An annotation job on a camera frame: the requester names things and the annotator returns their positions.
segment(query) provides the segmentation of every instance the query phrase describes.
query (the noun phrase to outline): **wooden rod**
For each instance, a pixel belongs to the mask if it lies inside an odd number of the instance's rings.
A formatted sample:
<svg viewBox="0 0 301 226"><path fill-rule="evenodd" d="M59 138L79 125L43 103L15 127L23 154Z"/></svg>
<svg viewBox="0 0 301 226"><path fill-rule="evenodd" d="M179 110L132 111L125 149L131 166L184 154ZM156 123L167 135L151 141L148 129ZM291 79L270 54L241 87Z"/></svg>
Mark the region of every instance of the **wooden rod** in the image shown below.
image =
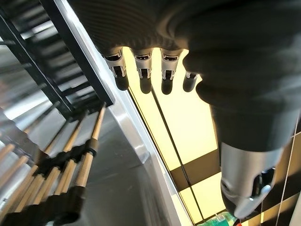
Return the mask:
<svg viewBox="0 0 301 226"><path fill-rule="evenodd" d="M101 127L101 124L102 124L102 121L103 121L103 116L104 116L104 113L105 113L105 105L106 104L104 103L102 108L98 112L98 115L97 115L97 118L96 118L96 121L95 121L95 125L94 125L94 128L93 128L93 132L92 132L92 135L91 135L91 138L94 138L96 140L98 140L98 137L99 137L100 127Z"/></svg>
<svg viewBox="0 0 301 226"><path fill-rule="evenodd" d="M56 190L55 190L55 195L60 195L61 194L61 190L63 189L63 186L64 186L64 184L65 184L65 181L66 181L66 179L67 179L67 177L68 177L68 174L69 174L69 171L70 171L70 169L71 169L71 161L69 161L68 163L67 163L67 166L66 166L66 168L65 168L65 170L64 170L64 173L63 173L63 175L62 175L62 177L61 177L61 180L60 180L60 182L58 183L58 186L56 187Z"/></svg>
<svg viewBox="0 0 301 226"><path fill-rule="evenodd" d="M80 130L80 127L82 125L82 122L85 118L85 116L87 115L87 112L85 112L84 114L82 114L81 118L79 119L78 123L76 124L73 132L71 133L69 139L68 139L68 142L66 143L65 147L63 148L63 152L68 152L72 149L72 146L74 144L74 141L77 137L77 135L79 134L79 130Z"/></svg>
<svg viewBox="0 0 301 226"><path fill-rule="evenodd" d="M31 185L29 186L29 188L27 189L25 195L23 196L22 200L20 201L20 203L18 204L15 212L21 212L22 209L24 208L24 206L26 205L26 203L28 202L31 194L34 192L35 190L35 186L39 184L40 182L40 178L43 178L43 176L41 174L38 174L35 179L33 180L33 182L31 183Z"/></svg>
<svg viewBox="0 0 301 226"><path fill-rule="evenodd" d="M47 199L47 197L49 195L49 192L50 192L50 189L52 188L53 183L57 180L58 176L61 173L60 170L57 167L54 167L53 170L55 170L55 175L52 177L51 182L49 183L50 186L47 187L45 193L43 194L43 197L42 197L41 201L44 201L44 200Z"/></svg>
<svg viewBox="0 0 301 226"><path fill-rule="evenodd" d="M86 153L78 177L76 179L75 185L81 187L86 186L92 161L93 161L93 155L91 153Z"/></svg>
<svg viewBox="0 0 301 226"><path fill-rule="evenodd" d="M98 140L99 132L101 129L101 124L103 122L103 116L105 113L105 104L99 110L98 116L95 121L95 126L91 135L91 138ZM91 165L93 161L93 155L91 153L86 153L85 157L82 161L81 168L79 170L79 174L76 178L75 185L85 187L87 184L87 179L90 173Z"/></svg>
<svg viewBox="0 0 301 226"><path fill-rule="evenodd" d="M9 213L11 207L14 205L15 201L20 197L23 190L31 183L33 179L33 173L37 170L38 166L33 166L31 170L28 172L26 177L23 179L19 187L12 193L9 197L8 202L3 207L2 212L0 212L0 222L4 219L5 215Z"/></svg>
<svg viewBox="0 0 301 226"><path fill-rule="evenodd" d="M4 148L2 148L0 152L0 162L4 159L4 157L12 152L16 146L14 144L8 144Z"/></svg>
<svg viewBox="0 0 301 226"><path fill-rule="evenodd" d="M37 182L36 186L34 187L34 190L32 191L32 193L28 197L28 200L27 200L25 206L31 205L33 203L34 197L36 197L39 189L41 188L41 186L43 184L43 182L44 182L44 178L43 177L38 177L38 182Z"/></svg>
<svg viewBox="0 0 301 226"><path fill-rule="evenodd" d="M49 144L45 148L45 150L44 150L45 154L50 153L50 151L51 151L53 145L55 144L56 140L60 137L60 135L62 134L63 130L65 129L65 127L68 125L69 122L70 122L70 119L66 120L65 123L60 127L58 132L55 134L55 136L52 138L52 140L49 142Z"/></svg>
<svg viewBox="0 0 301 226"><path fill-rule="evenodd" d="M22 156L18 161L10 167L0 178L0 188L13 176L13 174L24 164L27 163L28 157Z"/></svg>
<svg viewBox="0 0 301 226"><path fill-rule="evenodd" d="M70 170L68 172L68 176L66 177L64 186L62 187L61 193L66 193L68 191L68 188L69 188L69 185L70 185L70 182L71 182L71 179L73 177L74 170L75 170L75 167L76 167L76 163L74 162L73 159L71 159L69 162L70 162L70 165L71 165Z"/></svg>
<svg viewBox="0 0 301 226"><path fill-rule="evenodd" d="M48 177L47 177L45 183L43 184L42 188L37 193L37 195L36 195L36 197L35 197L35 199L33 201L33 204L37 205L37 204L39 204L41 202L44 193L52 185L53 177L54 177L54 175L56 173L56 170L58 170L57 167L53 167L53 170L48 175Z"/></svg>

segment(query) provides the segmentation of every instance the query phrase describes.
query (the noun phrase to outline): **black metal rack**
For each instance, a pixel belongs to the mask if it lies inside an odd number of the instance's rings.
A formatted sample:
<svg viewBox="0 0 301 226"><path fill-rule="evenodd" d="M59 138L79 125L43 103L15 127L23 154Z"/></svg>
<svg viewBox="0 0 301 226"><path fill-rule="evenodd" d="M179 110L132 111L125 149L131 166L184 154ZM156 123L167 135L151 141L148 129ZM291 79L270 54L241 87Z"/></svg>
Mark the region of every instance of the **black metal rack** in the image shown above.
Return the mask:
<svg viewBox="0 0 301 226"><path fill-rule="evenodd" d="M66 119L77 119L83 109L93 113L102 101L113 104L55 3L41 3L1 1L0 45L7 45L53 104L60 103Z"/></svg>

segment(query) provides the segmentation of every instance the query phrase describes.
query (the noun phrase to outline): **metal edge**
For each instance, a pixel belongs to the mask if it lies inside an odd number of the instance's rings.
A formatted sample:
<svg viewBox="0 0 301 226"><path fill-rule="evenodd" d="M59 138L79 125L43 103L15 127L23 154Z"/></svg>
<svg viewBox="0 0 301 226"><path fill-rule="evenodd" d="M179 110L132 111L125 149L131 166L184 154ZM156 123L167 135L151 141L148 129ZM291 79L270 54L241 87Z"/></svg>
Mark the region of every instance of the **metal edge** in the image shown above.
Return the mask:
<svg viewBox="0 0 301 226"><path fill-rule="evenodd" d="M74 11L70 7L67 0L55 0L57 7L60 9L69 28L71 29L77 42L80 44L83 52L86 54L88 61L93 67L98 78L102 82L105 90L115 97L114 105L108 107L113 117L116 119L130 145L135 150L137 156L142 163L151 157L154 165L154 170L157 176L162 197L165 202L166 210L168 211L171 225L182 225L177 214L177 211L172 200L172 195L176 195L179 203L183 207L183 211L190 221L190 225L194 225L186 211L186 208L173 184L162 159L157 152L146 127L143 124L141 117L135 104L130 97L129 92L121 91L116 87L114 76L107 67L105 60L102 59L100 53L96 50L89 35L76 17Z"/></svg>

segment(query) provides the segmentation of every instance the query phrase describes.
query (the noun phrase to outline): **green bottle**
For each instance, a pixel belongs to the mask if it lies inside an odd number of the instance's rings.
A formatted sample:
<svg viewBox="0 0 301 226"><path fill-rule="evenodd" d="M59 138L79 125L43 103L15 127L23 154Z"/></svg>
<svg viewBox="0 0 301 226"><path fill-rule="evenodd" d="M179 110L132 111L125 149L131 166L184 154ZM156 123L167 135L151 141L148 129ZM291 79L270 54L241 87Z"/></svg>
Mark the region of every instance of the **green bottle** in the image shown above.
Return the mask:
<svg viewBox="0 0 301 226"><path fill-rule="evenodd" d="M236 220L237 218L228 212L222 212L207 220L205 223L197 226L233 226Z"/></svg>

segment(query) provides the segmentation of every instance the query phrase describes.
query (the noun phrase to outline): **robotic forearm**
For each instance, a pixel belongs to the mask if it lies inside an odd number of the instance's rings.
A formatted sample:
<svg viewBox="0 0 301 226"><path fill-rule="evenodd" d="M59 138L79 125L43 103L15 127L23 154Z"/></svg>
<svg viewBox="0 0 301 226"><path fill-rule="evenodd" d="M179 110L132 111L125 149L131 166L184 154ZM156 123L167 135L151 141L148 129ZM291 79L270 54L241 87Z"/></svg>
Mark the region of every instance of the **robotic forearm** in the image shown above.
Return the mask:
<svg viewBox="0 0 301 226"><path fill-rule="evenodd" d="M121 90L128 87L122 51L116 51L122 46L132 49L143 93L151 89L152 48L161 48L165 94L182 49L189 50L183 88L191 91L201 75L196 91L215 122L224 203L236 217L248 216L273 187L274 167L301 107L301 0L70 4Z"/></svg>

